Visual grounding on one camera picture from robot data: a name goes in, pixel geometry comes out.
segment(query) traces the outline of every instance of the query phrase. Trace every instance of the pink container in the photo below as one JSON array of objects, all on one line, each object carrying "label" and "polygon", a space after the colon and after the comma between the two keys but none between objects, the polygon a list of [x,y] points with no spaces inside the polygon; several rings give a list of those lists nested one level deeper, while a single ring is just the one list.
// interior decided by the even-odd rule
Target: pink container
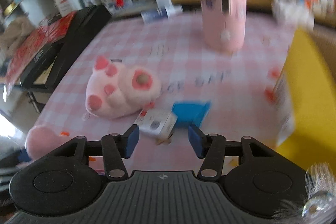
[{"label": "pink container", "polygon": [[233,53],[245,39],[246,0],[201,0],[205,42],[211,48]]}]

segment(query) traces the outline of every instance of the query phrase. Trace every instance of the pig ear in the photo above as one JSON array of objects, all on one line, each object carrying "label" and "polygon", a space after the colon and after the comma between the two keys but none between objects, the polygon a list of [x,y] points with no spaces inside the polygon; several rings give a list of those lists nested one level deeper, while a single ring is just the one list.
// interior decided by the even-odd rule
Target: pig ear
[{"label": "pig ear", "polygon": [[101,70],[106,68],[109,65],[109,61],[105,56],[99,55],[96,59],[96,63],[94,65],[94,70]]}]

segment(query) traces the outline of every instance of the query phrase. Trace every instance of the table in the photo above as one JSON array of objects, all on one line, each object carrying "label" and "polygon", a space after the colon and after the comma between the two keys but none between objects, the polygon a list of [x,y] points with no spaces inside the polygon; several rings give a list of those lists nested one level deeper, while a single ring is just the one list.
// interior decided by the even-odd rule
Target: table
[{"label": "table", "polygon": [[[178,100],[212,101],[201,127],[204,133],[218,133],[228,140],[253,136],[273,146],[278,128],[274,105],[264,95],[274,86],[268,72],[281,69],[294,35],[293,28],[278,26],[271,16],[248,14],[245,44],[237,54],[227,56],[209,49],[203,42],[202,15],[182,15],[144,25],[142,19],[107,25],[88,45],[62,79],[36,124],[55,133],[85,135],[89,141],[110,133],[124,133],[138,113],[116,120],[91,115],[85,109],[85,91],[98,55],[139,64],[155,71],[162,80],[162,96],[156,107],[171,109]],[[141,135],[128,160],[132,170],[195,170],[197,159],[188,142],[187,130],[176,131],[170,145],[155,145]],[[101,169],[101,162],[90,166]]]}]

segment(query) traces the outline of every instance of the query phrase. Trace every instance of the white button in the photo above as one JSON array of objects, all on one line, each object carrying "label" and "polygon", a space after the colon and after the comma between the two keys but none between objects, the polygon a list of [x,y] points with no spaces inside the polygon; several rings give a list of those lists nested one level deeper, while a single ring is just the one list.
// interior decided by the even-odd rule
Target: white button
[{"label": "white button", "polygon": [[229,41],[231,39],[231,33],[228,30],[222,31],[220,35],[221,40]]}]

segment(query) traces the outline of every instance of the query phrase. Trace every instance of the crosshair logo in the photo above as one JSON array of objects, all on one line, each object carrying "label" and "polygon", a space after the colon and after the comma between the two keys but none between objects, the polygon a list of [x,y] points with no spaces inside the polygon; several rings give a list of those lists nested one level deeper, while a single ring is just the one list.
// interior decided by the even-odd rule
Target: crosshair logo
[{"label": "crosshair logo", "polygon": [[165,180],[165,179],[167,179],[168,178],[168,176],[167,175],[165,175],[165,174],[163,174],[163,175],[160,175],[160,176],[158,176],[160,179],[162,179],[162,180]]}]

